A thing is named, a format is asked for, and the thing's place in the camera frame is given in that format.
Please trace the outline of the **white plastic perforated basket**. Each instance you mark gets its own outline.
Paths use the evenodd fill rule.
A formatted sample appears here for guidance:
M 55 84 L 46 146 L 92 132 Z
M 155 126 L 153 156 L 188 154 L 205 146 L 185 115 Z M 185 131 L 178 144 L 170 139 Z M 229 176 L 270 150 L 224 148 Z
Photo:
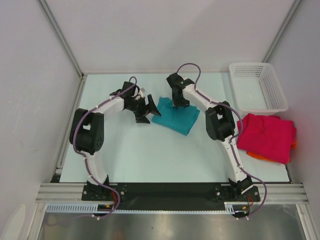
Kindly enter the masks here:
M 271 116 L 289 109 L 274 67 L 265 62 L 236 62 L 229 65 L 234 102 L 238 113 Z

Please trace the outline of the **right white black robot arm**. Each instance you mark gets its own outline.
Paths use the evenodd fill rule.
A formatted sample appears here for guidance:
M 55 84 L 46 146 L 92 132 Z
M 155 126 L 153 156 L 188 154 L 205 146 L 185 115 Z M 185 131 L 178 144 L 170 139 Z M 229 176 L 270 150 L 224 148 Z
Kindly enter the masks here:
M 253 187 L 252 178 L 245 173 L 244 165 L 236 146 L 235 120 L 227 101 L 218 102 L 196 87 L 189 78 L 172 73 L 166 78 L 172 91 L 175 107 L 194 104 L 205 115 L 205 130 L 213 141 L 217 141 L 227 158 L 230 198 L 242 201 Z

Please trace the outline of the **teal t shirt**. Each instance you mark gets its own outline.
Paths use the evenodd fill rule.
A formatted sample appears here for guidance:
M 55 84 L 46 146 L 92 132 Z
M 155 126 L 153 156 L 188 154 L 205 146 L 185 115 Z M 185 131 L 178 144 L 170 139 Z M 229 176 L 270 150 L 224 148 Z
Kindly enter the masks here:
M 196 123 L 200 110 L 193 106 L 175 107 L 168 97 L 160 97 L 157 104 L 161 116 L 154 115 L 151 121 L 187 136 Z

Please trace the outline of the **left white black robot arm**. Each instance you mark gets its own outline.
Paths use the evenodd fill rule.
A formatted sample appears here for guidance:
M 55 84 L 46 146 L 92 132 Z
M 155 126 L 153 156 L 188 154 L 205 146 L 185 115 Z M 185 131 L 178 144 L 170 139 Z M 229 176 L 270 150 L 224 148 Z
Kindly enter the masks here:
M 105 121 L 114 114 L 129 110 L 134 114 L 137 124 L 149 124 L 147 115 L 160 117 L 152 96 L 144 97 L 137 86 L 137 78 L 132 76 L 122 88 L 112 92 L 108 99 L 92 109 L 78 108 L 74 112 L 69 142 L 76 154 L 82 156 L 88 174 L 82 199 L 93 197 L 95 201 L 107 200 L 117 194 L 110 187 L 109 176 L 98 157 L 105 140 Z

